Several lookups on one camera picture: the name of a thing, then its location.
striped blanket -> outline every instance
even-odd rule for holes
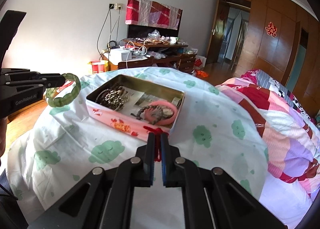
[[[268,171],[287,183],[298,180],[311,195],[320,186],[320,132],[275,92],[248,79],[232,78],[217,88],[246,109],[268,146]]]
[[[302,115],[316,124],[316,121],[313,118],[310,118],[294,94],[261,69],[247,71],[245,74],[241,75],[241,78],[249,79],[258,86],[274,91],[277,95],[282,97],[291,108],[295,109],[297,112],[300,112]]]

television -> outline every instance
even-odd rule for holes
[[[168,28],[160,28],[160,27],[152,27],[152,26],[128,25],[127,38],[136,38],[136,37],[146,38],[146,37],[148,37],[148,34],[152,33],[155,29],[159,31],[161,36],[178,37],[181,18],[182,18],[182,11],[181,11],[181,17],[180,17],[180,21],[179,21],[177,30],[168,29]]]

human hand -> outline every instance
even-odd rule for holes
[[[0,119],[0,157],[5,151],[5,134],[7,132],[7,118]]]

wall outlet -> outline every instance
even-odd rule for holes
[[[115,9],[122,9],[122,4],[121,3],[116,3],[115,4]]]
[[[122,4],[121,3],[110,3],[109,9],[122,9]]]

wooden floor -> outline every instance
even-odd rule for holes
[[[218,85],[226,81],[233,76],[233,73],[229,70],[229,64],[227,63],[213,63],[207,64],[204,67],[204,71],[209,74],[207,78],[201,78],[212,85]],[[9,150],[11,144],[19,138],[22,134],[31,130],[35,125],[40,114],[47,106],[46,102],[42,102],[33,106],[15,116],[15,118],[8,123],[6,134],[6,152]]]
[[[40,114],[43,112],[44,108],[47,107],[47,105],[48,104],[45,101],[39,103],[36,106],[18,113],[14,119],[8,123],[5,152],[9,150],[11,144],[16,139],[33,128]]]
[[[203,71],[209,76],[201,79],[212,85],[222,84],[224,81],[233,77],[233,72],[229,70],[229,66],[230,65],[226,62],[207,64]]]

